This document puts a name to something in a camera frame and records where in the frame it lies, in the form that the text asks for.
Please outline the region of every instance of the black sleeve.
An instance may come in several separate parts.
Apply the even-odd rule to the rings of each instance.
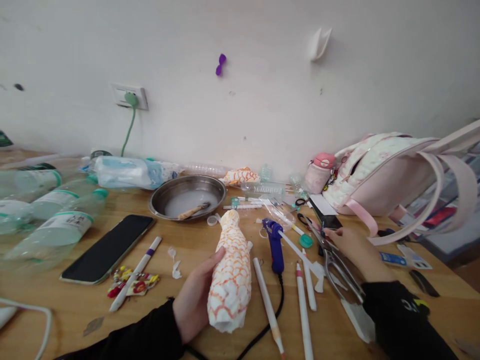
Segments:
[[[160,359],[177,360],[184,354],[172,308],[173,300],[152,310],[139,322],[112,331],[107,338],[56,360]]]
[[[457,359],[399,281],[367,282],[363,308],[375,323],[376,342],[390,359]]]

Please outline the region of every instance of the green cable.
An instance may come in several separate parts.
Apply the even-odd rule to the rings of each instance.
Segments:
[[[132,127],[134,126],[135,114],[137,112],[137,105],[139,104],[139,99],[134,93],[131,93],[131,92],[127,92],[125,94],[125,101],[131,105],[131,108],[133,109],[133,116],[131,117],[130,127],[128,128],[128,132],[126,133],[125,142],[123,143],[123,146],[121,148],[121,153],[120,153],[121,157],[124,156],[125,147],[129,142],[130,132],[132,131]]]

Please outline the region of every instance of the purple glue gun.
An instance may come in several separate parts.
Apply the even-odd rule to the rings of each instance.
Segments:
[[[285,266],[282,244],[280,243],[282,237],[279,234],[279,230],[283,232],[284,229],[279,223],[270,220],[268,217],[264,218],[261,223],[268,234],[268,241],[270,241],[271,269],[275,274],[281,274],[284,272]]]

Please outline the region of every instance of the stainless steel bowl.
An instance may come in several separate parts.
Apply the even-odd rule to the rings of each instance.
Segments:
[[[171,202],[175,197],[178,197],[183,193],[194,190],[203,190],[211,193],[216,199],[216,203],[211,201],[208,208],[200,210],[199,212],[185,220],[178,220],[176,217],[166,215],[165,209],[169,202]],[[215,209],[224,202],[226,196],[227,188],[225,187],[224,183],[214,177],[204,175],[181,176],[165,182],[162,186],[155,190],[148,202],[148,208],[150,209],[152,214],[161,219],[173,221],[190,221],[205,218],[213,214],[215,212]]]

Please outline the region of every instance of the metal bowl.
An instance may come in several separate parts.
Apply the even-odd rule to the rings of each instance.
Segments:
[[[172,202],[178,202],[180,198],[188,197],[187,192],[204,191],[211,194],[210,206],[206,209],[200,210],[196,214],[190,216],[185,220],[178,220],[176,216],[168,216],[166,209],[168,210],[169,204]],[[181,176],[175,179],[165,182],[151,195],[148,202],[148,208],[151,213],[160,219],[173,220],[173,221],[190,221],[195,219],[205,218],[215,212],[215,209],[224,202],[227,196],[227,188],[220,180],[204,175],[188,175]],[[188,211],[195,206],[202,203],[187,204],[185,209],[180,209],[181,212]]]

